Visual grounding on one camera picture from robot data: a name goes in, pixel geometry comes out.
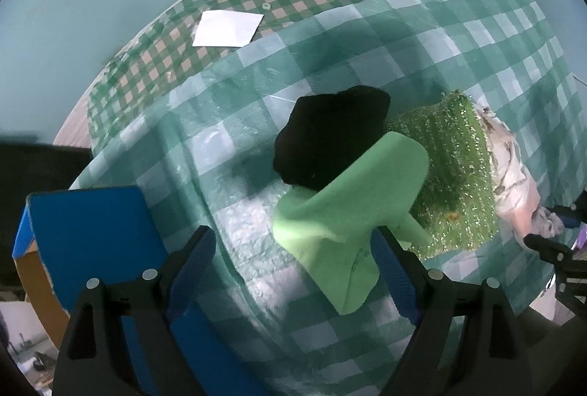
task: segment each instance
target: green and white checkered tablecloth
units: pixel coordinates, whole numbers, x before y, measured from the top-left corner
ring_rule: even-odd
[[[366,0],[304,19],[158,100],[74,184],[137,183],[168,250],[198,225],[217,232],[197,301],[274,394],[377,395],[413,332],[381,281],[359,310],[338,315],[271,235],[272,212],[288,189],[272,170],[274,139],[295,100],[356,84],[386,90],[391,114],[461,89],[517,134],[546,204],[570,203],[582,188],[579,97],[533,0]],[[474,252],[424,264],[458,281],[497,278],[515,312],[553,272],[503,225]]]
[[[253,40],[325,10],[362,0],[181,0],[165,11],[132,46],[120,52],[92,88],[89,131],[97,154],[156,99],[234,48],[193,47],[192,30],[206,10],[265,14]],[[265,10],[263,4],[269,4]]]

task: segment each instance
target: green gingham tablecloth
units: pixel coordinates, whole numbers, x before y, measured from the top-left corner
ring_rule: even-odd
[[[295,100],[359,83],[385,89],[391,114],[461,89],[516,132],[546,204],[568,204],[582,188],[579,97],[533,0],[366,0],[325,11],[189,78],[74,183],[137,183],[170,251],[198,225],[217,232],[197,301],[274,394],[377,395],[413,332],[381,281],[359,310],[336,314],[271,236],[273,209],[288,189],[272,170],[274,139]],[[504,225],[474,252],[424,264],[458,281],[497,278],[517,313],[553,273]]]
[[[334,7],[362,0],[181,0],[107,65],[88,102],[95,154],[148,105],[234,48],[193,47],[192,31],[206,10],[265,14],[253,40]],[[263,9],[269,4],[270,10]]]

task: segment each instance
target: silver screw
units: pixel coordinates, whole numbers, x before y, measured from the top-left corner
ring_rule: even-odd
[[[438,269],[430,269],[428,271],[428,276],[434,281],[441,281],[442,278],[444,277],[444,273],[442,273]]]
[[[100,284],[100,279],[96,279],[95,277],[88,280],[86,282],[86,287],[90,290],[95,289]]]
[[[143,272],[143,280],[145,281],[151,281],[152,279],[154,279],[155,277],[157,277],[157,275],[159,275],[157,273],[157,270],[155,269],[147,269]]]
[[[500,287],[500,281],[494,279],[493,277],[489,277],[487,280],[487,286],[491,287],[492,289],[498,289]]]

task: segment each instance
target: glittery green cloth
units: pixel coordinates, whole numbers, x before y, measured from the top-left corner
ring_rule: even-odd
[[[474,250],[498,231],[491,163],[471,101],[456,91],[440,103],[392,119],[387,130],[420,143],[430,157],[426,181],[410,213],[432,243],[413,250],[429,259],[448,250]]]

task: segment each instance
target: white paper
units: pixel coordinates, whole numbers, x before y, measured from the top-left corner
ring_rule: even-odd
[[[194,47],[244,47],[251,42],[263,14],[207,10],[194,34]]]

